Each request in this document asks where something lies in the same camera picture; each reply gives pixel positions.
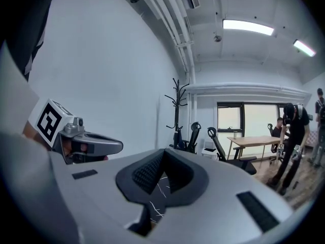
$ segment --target smoke detector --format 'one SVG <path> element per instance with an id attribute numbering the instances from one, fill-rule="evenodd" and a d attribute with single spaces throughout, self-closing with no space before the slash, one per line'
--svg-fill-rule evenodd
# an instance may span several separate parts
<path id="1" fill-rule="evenodd" d="M 219 36 L 219 35 L 216 35 L 216 36 L 213 38 L 213 40 L 214 40 L 216 43 L 218 43 L 218 42 L 221 42 L 222 37 Z"/>

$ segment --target office chair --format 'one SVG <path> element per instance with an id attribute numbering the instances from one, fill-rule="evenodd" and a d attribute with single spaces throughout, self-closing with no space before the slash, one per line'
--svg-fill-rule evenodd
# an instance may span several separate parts
<path id="1" fill-rule="evenodd" d="M 208 135 L 211 137 L 211 139 L 213 140 L 213 142 L 218 150 L 217 155 L 218 155 L 218 158 L 220 161 L 237 166 L 238 168 L 241 168 L 244 171 L 246 171 L 247 173 L 249 173 L 250 175 L 256 174 L 256 169 L 251 163 L 251 161 L 256 160 L 256 157 L 245 157 L 245 158 L 237 159 L 239 151 L 244 149 L 244 147 L 234 147 L 234 150 L 236 150 L 234 159 L 227 160 L 225 158 L 224 150 L 217 138 L 217 130 L 215 128 L 208 128 Z"/>
<path id="2" fill-rule="evenodd" d="M 272 124 L 268 124 L 268 129 L 270 131 L 271 136 L 273 136 L 273 126 L 272 126 Z M 271 145 L 271 152 L 272 153 L 275 154 L 277 149 L 278 149 L 278 144 Z M 272 162 L 276 160 L 276 156 L 275 157 L 269 157 L 269 160 L 270 160 L 270 164 L 272 164 Z"/>
<path id="3" fill-rule="evenodd" d="M 189 141 L 182 140 L 181 132 L 179 130 L 179 132 L 178 132 L 179 142 L 178 142 L 178 145 L 177 145 L 177 149 L 182 150 L 182 151 L 186 151 L 186 152 L 189 152 L 189 153 L 192 153 L 192 154 L 196 154 L 195 153 L 195 147 L 197 145 L 196 141 L 197 141 L 198 136 L 199 136 L 201 125 L 199 124 L 199 122 L 195 122 L 195 123 L 192 124 L 191 129 L 192 129 L 192 134 L 191 134 L 191 139 Z"/>

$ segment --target table leg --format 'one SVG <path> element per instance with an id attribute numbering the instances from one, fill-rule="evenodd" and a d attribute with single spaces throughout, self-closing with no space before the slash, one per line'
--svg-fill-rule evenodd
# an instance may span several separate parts
<path id="1" fill-rule="evenodd" d="M 263 160 L 263 157 L 264 157 L 264 151 L 265 151 L 265 145 L 264 145 L 264 147 L 263 147 L 262 160 Z"/>
<path id="2" fill-rule="evenodd" d="M 229 153 L 228 153 L 228 157 L 227 157 L 227 160 L 229 159 L 229 156 L 230 156 L 230 151 L 232 150 L 232 145 L 233 145 L 233 142 L 230 141 L 230 147 L 229 147 Z"/>

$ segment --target fluorescent light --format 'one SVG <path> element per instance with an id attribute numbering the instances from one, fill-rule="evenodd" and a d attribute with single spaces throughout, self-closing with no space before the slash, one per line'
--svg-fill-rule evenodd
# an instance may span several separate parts
<path id="1" fill-rule="evenodd" d="M 236 20 L 223 20 L 224 29 L 237 29 L 257 32 L 265 35 L 272 35 L 274 29 L 253 22 L 244 22 Z"/>
<path id="2" fill-rule="evenodd" d="M 308 54 L 310 57 L 313 57 L 316 54 L 316 52 L 314 52 L 307 45 L 303 44 L 298 40 L 295 41 L 294 46 L 303 51 L 304 53 Z"/>

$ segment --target black slot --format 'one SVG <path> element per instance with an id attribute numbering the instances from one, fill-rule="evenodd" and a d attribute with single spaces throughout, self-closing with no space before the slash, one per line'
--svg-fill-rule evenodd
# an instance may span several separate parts
<path id="1" fill-rule="evenodd" d="M 237 194 L 237 197 L 255 220 L 262 232 L 267 232 L 279 224 L 277 219 L 274 218 L 274 216 L 251 192 Z"/>
<path id="2" fill-rule="evenodd" d="M 85 178 L 85 177 L 88 177 L 88 176 L 92 176 L 92 175 L 95 175 L 95 174 L 97 174 L 97 171 L 88 170 L 88 171 L 84 171 L 84 172 L 80 172 L 80 173 L 73 173 L 72 177 L 75 180 L 78 180 L 78 179 Z"/>

